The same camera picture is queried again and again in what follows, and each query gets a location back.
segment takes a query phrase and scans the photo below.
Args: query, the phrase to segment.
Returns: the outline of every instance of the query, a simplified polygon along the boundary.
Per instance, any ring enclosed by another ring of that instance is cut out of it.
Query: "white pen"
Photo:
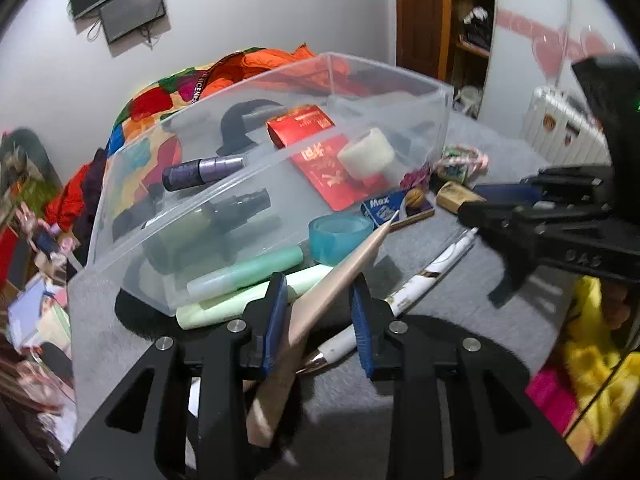
[[[391,306],[394,316],[399,316],[418,301],[430,288],[438,283],[451,267],[458,263],[462,256],[472,247],[476,239],[477,228],[468,229],[444,249],[435,260],[423,270],[412,276],[408,282],[385,298]],[[315,372],[320,368],[333,364],[356,348],[356,335],[353,325],[322,343],[317,350],[307,355],[299,374]]]

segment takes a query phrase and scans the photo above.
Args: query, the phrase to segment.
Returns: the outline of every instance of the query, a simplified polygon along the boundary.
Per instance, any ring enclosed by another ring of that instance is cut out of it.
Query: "wooden stick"
[[[305,350],[306,336],[329,309],[336,296],[346,288],[376,254],[396,216],[372,232],[349,256],[332,269],[291,307],[287,336],[278,350],[278,360],[271,375],[258,386],[254,402],[246,416],[249,443],[269,447],[280,423],[284,405],[296,378]]]

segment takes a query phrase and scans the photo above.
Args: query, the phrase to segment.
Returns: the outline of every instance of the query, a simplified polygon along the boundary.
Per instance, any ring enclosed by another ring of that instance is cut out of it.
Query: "wooden block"
[[[457,182],[447,182],[436,195],[436,204],[454,214],[458,213],[463,202],[476,200],[484,200],[484,198]]]

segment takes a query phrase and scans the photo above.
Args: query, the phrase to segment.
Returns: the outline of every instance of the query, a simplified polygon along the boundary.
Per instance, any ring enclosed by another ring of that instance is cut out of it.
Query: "green tube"
[[[302,296],[322,280],[331,269],[332,267],[316,265],[287,274],[287,299],[293,301]],[[213,300],[182,306],[176,311],[175,319],[185,330],[235,319],[242,315],[247,303],[263,298],[268,286],[269,282],[265,282],[241,292],[232,292]]]
[[[191,301],[206,301],[268,279],[302,263],[302,249],[288,246],[215,270],[187,283]]]

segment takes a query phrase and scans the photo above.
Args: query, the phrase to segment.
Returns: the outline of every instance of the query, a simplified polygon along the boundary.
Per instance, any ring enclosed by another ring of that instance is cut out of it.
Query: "mascara tube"
[[[182,162],[162,170],[162,184],[167,191],[202,186],[228,177],[244,168],[241,156],[212,156]]]

